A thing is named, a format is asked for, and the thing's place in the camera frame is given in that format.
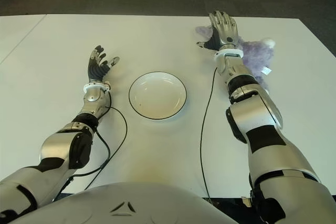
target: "white plate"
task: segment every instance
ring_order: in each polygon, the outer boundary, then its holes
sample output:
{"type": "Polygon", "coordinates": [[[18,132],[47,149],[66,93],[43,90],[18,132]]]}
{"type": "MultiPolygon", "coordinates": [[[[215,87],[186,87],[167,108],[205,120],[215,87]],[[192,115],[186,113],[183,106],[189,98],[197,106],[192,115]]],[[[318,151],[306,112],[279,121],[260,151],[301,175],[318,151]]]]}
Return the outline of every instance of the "white plate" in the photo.
{"type": "Polygon", "coordinates": [[[149,119],[166,119],[183,107],[187,97],[185,86],[170,73],[151,72],[137,78],[129,91],[132,107],[149,119]]]}

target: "plate rim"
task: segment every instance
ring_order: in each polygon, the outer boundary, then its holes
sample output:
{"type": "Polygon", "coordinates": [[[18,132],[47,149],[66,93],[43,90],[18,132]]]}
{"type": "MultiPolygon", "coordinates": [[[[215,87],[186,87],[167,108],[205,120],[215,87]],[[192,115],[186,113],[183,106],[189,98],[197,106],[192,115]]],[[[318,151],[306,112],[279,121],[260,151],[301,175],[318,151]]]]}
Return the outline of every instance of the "plate rim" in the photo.
{"type": "Polygon", "coordinates": [[[142,74],[141,76],[137,77],[137,78],[132,82],[132,84],[130,85],[130,88],[128,89],[128,101],[130,102],[130,104],[131,104],[131,106],[132,106],[132,109],[133,109],[137,114],[143,116],[144,118],[147,118],[147,119],[150,119],[150,120],[156,120],[156,121],[158,121],[158,120],[164,120],[164,119],[167,119],[167,118],[171,118],[172,116],[178,114],[179,111],[184,107],[185,102],[187,101],[187,97],[188,97],[187,89],[185,88],[185,85],[184,85],[184,83],[180,80],[180,78],[177,77],[176,75],[172,74],[172,73],[168,73],[168,72],[164,72],[164,71],[152,71],[152,72],[144,73],[144,74],[142,74]],[[134,84],[138,79],[140,79],[141,77],[143,77],[143,76],[145,76],[146,74],[149,74],[149,73],[167,73],[167,74],[170,74],[171,76],[173,76],[173,77],[175,77],[177,80],[179,80],[179,81],[182,83],[182,85],[183,85],[183,88],[184,88],[184,91],[185,91],[185,99],[184,99],[184,102],[183,102],[182,106],[180,107],[180,109],[179,109],[178,111],[176,111],[174,114],[172,114],[172,115],[170,115],[170,116],[167,116],[166,118],[159,118],[159,119],[157,119],[157,118],[150,118],[150,117],[145,116],[145,115],[141,114],[140,112],[138,112],[138,111],[134,108],[134,106],[132,105],[132,102],[131,102],[131,99],[130,99],[130,92],[131,92],[131,88],[132,88],[133,84],[134,84]]]}

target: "robotic arm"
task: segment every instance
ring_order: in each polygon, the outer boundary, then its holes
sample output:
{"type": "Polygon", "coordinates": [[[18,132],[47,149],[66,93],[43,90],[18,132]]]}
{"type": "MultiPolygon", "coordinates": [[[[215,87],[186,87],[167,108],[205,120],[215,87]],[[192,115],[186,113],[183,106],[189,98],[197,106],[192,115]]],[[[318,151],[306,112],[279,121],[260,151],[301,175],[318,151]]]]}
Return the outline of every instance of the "robotic arm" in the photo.
{"type": "Polygon", "coordinates": [[[201,47],[217,50],[231,106],[234,136],[248,145],[251,199],[267,223],[336,223],[336,204],[304,155],[282,133],[282,117],[236,49],[237,25],[226,13],[210,14],[213,36],[201,47]]]}
{"type": "Polygon", "coordinates": [[[72,122],[48,137],[40,163],[19,169],[0,182],[0,223],[8,223],[52,202],[67,179],[89,162],[93,135],[111,105],[110,84],[102,79],[119,60],[103,60],[101,46],[91,53],[84,105],[72,122]]]}

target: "plush toy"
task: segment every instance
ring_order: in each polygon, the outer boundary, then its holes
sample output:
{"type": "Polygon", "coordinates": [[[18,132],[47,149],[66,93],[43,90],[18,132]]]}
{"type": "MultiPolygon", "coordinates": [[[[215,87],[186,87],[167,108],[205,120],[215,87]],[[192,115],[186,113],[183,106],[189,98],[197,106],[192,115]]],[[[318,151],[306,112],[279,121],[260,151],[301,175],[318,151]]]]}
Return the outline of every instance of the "plush toy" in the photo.
{"type": "MultiPolygon", "coordinates": [[[[196,32],[201,34],[206,40],[212,36],[212,28],[197,27],[196,32]]],[[[269,65],[274,55],[275,41],[270,38],[261,41],[243,41],[239,37],[237,49],[244,52],[243,63],[252,72],[259,84],[266,90],[268,86],[264,81],[264,76],[268,75],[271,70],[269,65]]]]}

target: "black cable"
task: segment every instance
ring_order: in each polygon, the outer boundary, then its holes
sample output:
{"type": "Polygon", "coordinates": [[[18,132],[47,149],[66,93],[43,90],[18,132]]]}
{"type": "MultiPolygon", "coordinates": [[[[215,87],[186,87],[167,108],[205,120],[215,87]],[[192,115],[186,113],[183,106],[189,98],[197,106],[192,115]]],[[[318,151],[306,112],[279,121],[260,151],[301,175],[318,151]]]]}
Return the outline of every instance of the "black cable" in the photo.
{"type": "MultiPolygon", "coordinates": [[[[103,137],[99,134],[97,128],[94,129],[95,133],[97,134],[97,136],[99,137],[99,139],[102,141],[102,143],[105,145],[107,151],[108,151],[108,156],[106,158],[106,160],[95,170],[92,170],[88,173],[83,173],[83,174],[74,174],[72,176],[70,176],[67,181],[65,182],[65,184],[62,186],[61,190],[59,191],[59,193],[57,194],[57,196],[55,197],[55,199],[57,200],[58,196],[62,193],[62,191],[73,181],[73,178],[75,177],[84,177],[84,176],[88,176],[88,175],[91,175],[93,173],[96,173],[97,171],[102,171],[105,166],[110,162],[110,160],[113,158],[113,156],[116,154],[116,152],[120,149],[121,145],[123,144],[123,142],[125,141],[126,139],[126,136],[127,136],[127,131],[128,131],[128,126],[127,126],[127,121],[124,117],[124,115],[116,108],[112,107],[112,97],[111,97],[111,93],[108,91],[108,94],[109,94],[109,98],[110,98],[110,105],[109,107],[107,107],[108,109],[105,111],[105,113],[103,113],[100,117],[98,117],[98,120],[101,119],[104,115],[106,115],[110,109],[114,109],[116,111],[119,112],[119,114],[123,117],[124,121],[125,121],[125,125],[126,125],[126,134],[125,134],[125,137],[124,139],[122,140],[121,144],[119,145],[119,147],[117,148],[117,150],[113,153],[112,157],[111,157],[111,149],[109,147],[109,145],[106,143],[106,141],[103,139],[103,137]]],[[[85,190],[93,183],[93,181],[97,178],[97,176],[99,175],[99,173],[93,178],[93,180],[90,182],[90,184],[85,188],[85,190]]]]}
{"type": "Polygon", "coordinates": [[[127,137],[127,132],[128,132],[128,125],[127,125],[127,121],[126,121],[126,118],[124,117],[124,115],[116,108],[114,107],[110,107],[111,109],[114,109],[116,111],[119,112],[119,114],[122,116],[122,118],[124,119],[125,121],[125,126],[126,126],[126,132],[125,132],[125,136],[124,136],[124,139],[122,140],[121,144],[119,145],[119,147],[116,149],[116,151],[112,154],[112,156],[110,157],[110,159],[107,161],[107,163],[104,165],[104,167],[95,175],[95,177],[93,178],[93,180],[91,180],[91,182],[88,184],[88,186],[84,189],[88,189],[92,183],[94,182],[94,180],[99,176],[99,174],[103,171],[103,169],[105,168],[105,166],[111,161],[111,159],[115,156],[115,154],[118,152],[118,150],[120,149],[120,147],[122,146],[122,144],[125,142],[125,139],[127,137]]]}
{"type": "Polygon", "coordinates": [[[211,100],[211,96],[212,96],[212,92],[214,91],[214,83],[215,83],[215,76],[216,76],[216,71],[217,71],[217,68],[215,69],[214,71],[214,76],[212,78],[212,85],[211,85],[211,92],[210,92],[210,97],[209,97],[209,100],[208,100],[208,104],[206,106],[206,109],[205,109],[205,113],[204,113],[204,117],[203,117],[203,122],[202,122],[202,129],[201,129],[201,141],[200,141],[200,149],[199,149],[199,158],[201,160],[201,168],[202,168],[202,175],[203,175],[203,181],[204,181],[204,185],[205,185],[205,189],[206,189],[206,194],[208,196],[208,199],[210,201],[210,203],[212,204],[212,201],[211,201],[211,198],[210,198],[210,194],[209,194],[209,190],[208,190],[208,186],[206,184],[206,180],[205,180],[205,175],[204,175],[204,169],[203,169],[203,162],[202,162],[202,140],[203,140],[203,128],[204,128],[204,123],[205,123],[205,118],[206,118],[206,113],[208,112],[208,108],[209,108],[209,104],[210,104],[210,100],[211,100]]]}
{"type": "Polygon", "coordinates": [[[103,142],[103,144],[105,145],[107,151],[108,151],[108,156],[107,158],[105,159],[104,163],[102,163],[97,169],[95,170],[92,170],[88,173],[83,173],[83,174],[74,174],[72,176],[70,176],[67,181],[65,182],[65,184],[62,186],[61,190],[58,192],[58,194],[56,195],[55,200],[57,200],[58,196],[62,193],[62,191],[73,181],[73,178],[75,177],[84,177],[84,176],[88,176],[88,175],[91,175],[93,173],[96,173],[97,171],[101,170],[101,169],[104,169],[104,167],[107,165],[109,159],[110,159],[110,155],[111,155],[111,150],[110,150],[110,147],[109,145],[105,142],[105,140],[102,138],[102,136],[99,134],[98,130],[96,129],[95,130],[97,136],[99,137],[99,139],[103,142]]]}

